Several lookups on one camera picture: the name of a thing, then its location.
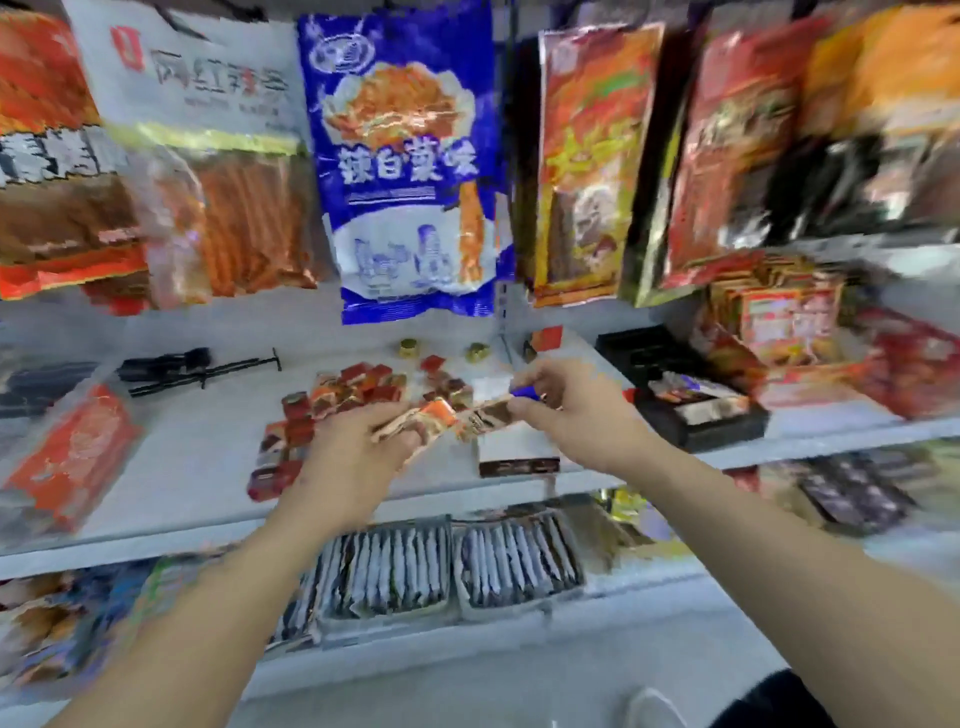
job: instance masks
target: hand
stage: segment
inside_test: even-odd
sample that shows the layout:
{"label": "hand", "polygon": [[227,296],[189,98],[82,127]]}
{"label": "hand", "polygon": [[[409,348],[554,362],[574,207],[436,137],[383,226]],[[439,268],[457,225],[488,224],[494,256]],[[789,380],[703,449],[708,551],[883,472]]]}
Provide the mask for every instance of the hand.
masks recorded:
{"label": "hand", "polygon": [[531,384],[546,403],[516,397],[507,405],[511,413],[545,432],[585,468],[627,480],[636,477],[632,470],[640,462],[638,455],[666,445],[623,398],[616,382],[587,362],[538,359],[514,377],[510,388]]}
{"label": "hand", "polygon": [[284,521],[284,530],[312,534],[318,544],[365,527],[420,445],[416,432],[400,432],[376,445],[372,433],[408,409],[408,402],[368,404],[317,425],[300,477],[284,491],[271,519]]}

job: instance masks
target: hanging snack bag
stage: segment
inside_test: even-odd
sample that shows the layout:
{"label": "hanging snack bag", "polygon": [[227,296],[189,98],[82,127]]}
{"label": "hanging snack bag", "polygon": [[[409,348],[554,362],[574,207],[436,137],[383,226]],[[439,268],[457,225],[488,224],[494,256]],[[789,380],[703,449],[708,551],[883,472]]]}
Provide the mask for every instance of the hanging snack bag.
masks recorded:
{"label": "hanging snack bag", "polygon": [[662,24],[540,34],[535,306],[616,295],[662,39]]}
{"label": "hanging snack bag", "polygon": [[707,46],[670,215],[664,288],[708,283],[766,241],[767,190],[793,138],[807,61],[828,24],[809,17]]}
{"label": "hanging snack bag", "polygon": [[157,303],[315,286],[293,23],[120,0],[65,7],[97,107],[128,151]]}
{"label": "hanging snack bag", "polygon": [[487,0],[300,19],[345,324],[493,312],[499,121]]}
{"label": "hanging snack bag", "polygon": [[0,12],[0,298],[146,268],[70,29]]}

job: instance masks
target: white floor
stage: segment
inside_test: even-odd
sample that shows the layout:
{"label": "white floor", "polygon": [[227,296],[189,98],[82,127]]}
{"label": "white floor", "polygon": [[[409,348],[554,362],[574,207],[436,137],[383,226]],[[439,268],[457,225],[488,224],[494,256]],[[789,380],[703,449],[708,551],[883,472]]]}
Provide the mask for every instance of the white floor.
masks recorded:
{"label": "white floor", "polygon": [[253,700],[229,728],[616,726],[641,685],[699,728],[782,667],[742,614],[691,615]]}

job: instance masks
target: black tray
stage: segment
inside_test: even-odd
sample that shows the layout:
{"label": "black tray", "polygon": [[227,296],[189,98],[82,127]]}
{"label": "black tray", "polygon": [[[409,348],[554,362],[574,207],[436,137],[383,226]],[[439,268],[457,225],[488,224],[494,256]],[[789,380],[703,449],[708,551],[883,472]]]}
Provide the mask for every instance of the black tray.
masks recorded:
{"label": "black tray", "polygon": [[763,437],[767,430],[770,413],[753,400],[750,410],[739,417],[688,425],[674,411],[672,404],[658,399],[649,382],[660,379],[663,371],[701,376],[731,386],[700,354],[674,339],[664,327],[602,334],[597,338],[596,349],[636,387],[634,406],[637,411],[671,445],[687,452],[703,452],[755,440]]}

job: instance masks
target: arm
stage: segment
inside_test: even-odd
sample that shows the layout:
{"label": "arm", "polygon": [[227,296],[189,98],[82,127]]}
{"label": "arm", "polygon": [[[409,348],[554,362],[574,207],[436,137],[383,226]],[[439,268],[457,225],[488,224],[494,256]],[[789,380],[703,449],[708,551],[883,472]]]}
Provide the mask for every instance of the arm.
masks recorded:
{"label": "arm", "polygon": [[375,404],[317,428],[300,478],[267,522],[151,623],[49,728],[220,728],[250,679],[300,574],[324,543],[362,528],[420,443],[371,432],[407,405]]}
{"label": "arm", "polygon": [[955,601],[671,447],[589,365],[538,362],[527,384],[563,410],[517,398],[515,416],[648,497],[840,728],[958,725]]}

